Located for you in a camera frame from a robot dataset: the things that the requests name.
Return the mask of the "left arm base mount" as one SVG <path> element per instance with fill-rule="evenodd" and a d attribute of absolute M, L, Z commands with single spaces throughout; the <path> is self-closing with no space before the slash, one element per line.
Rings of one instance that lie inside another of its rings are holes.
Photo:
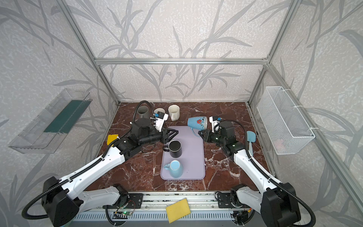
<path fill-rule="evenodd" d="M 126 209 L 140 209 L 143 202 L 143 195 L 141 193 L 122 195 L 117 206 Z"/>

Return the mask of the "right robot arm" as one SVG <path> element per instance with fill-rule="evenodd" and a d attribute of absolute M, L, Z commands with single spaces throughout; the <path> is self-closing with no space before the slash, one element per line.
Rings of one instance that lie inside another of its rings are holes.
<path fill-rule="evenodd" d="M 219 146 L 256 185 L 257 191 L 247 186 L 233 189 L 231 192 L 235 206 L 249 206 L 261 215 L 268 227 L 297 227 L 301 221 L 300 207 L 303 206 L 310 215 L 306 226 L 313 227 L 316 224 L 313 210 L 297 197 L 290 183 L 282 183 L 275 178 L 251 155 L 247 143 L 237 140 L 234 122 L 222 120 L 211 130 L 201 130 L 198 134 L 205 142 Z"/>

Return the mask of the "lavender mug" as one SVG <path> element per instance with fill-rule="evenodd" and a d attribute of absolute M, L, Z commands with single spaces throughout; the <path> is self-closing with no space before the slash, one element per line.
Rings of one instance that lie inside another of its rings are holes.
<path fill-rule="evenodd" d="M 165 110 L 163 108 L 157 108 L 154 110 L 154 114 L 158 114 L 159 112 L 165 113 Z"/>

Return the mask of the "blue dotted square mug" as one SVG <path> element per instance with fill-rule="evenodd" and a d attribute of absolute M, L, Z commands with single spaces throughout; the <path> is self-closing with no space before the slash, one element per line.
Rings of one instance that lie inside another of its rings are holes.
<path fill-rule="evenodd" d="M 187 125 L 191 128 L 193 134 L 199 137 L 199 135 L 197 135 L 194 130 L 201 131 L 207 129 L 208 120 L 206 116 L 191 117 L 188 119 Z"/>

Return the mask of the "white faceted mug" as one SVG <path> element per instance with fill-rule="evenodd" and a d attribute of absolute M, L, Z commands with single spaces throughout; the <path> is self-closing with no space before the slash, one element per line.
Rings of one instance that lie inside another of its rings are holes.
<path fill-rule="evenodd" d="M 180 107 L 178 105 L 171 105 L 168 108 L 169 116 L 172 121 L 178 121 L 180 118 Z"/>

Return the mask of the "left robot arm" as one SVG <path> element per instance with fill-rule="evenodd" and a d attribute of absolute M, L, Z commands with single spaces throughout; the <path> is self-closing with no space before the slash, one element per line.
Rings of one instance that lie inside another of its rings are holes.
<path fill-rule="evenodd" d="M 149 118 L 133 118 L 130 129 L 111 141 L 106 151 L 95 160 L 60 179 L 47 179 L 43 185 L 43 192 L 23 208 L 21 216 L 27 220 L 49 218 L 53 226 L 61 227 L 76 217 L 86 205 L 89 209 L 114 205 L 122 195 L 119 186 L 111 186 L 109 201 L 101 203 L 79 199 L 79 195 L 109 170 L 141 152 L 143 145 L 171 142 L 179 132 L 164 127 L 167 119 L 168 115 L 161 112 Z"/>

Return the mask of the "grey mug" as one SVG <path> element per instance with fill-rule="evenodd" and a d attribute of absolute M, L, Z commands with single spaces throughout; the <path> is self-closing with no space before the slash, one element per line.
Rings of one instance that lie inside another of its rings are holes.
<path fill-rule="evenodd" d="M 137 109 L 137 114 L 139 115 L 140 118 L 146 118 L 146 119 L 150 118 L 150 110 L 147 106 L 140 106 Z"/>

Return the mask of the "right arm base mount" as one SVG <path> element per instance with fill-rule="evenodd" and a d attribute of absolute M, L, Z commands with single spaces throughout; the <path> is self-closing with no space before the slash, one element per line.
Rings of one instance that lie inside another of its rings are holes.
<path fill-rule="evenodd" d="M 232 201 L 230 193 L 222 193 L 217 191 L 214 193 L 214 197 L 218 203 L 219 208 L 244 209 L 244 210 L 250 209 L 250 207 L 246 204 L 237 204 L 237 202 Z"/>

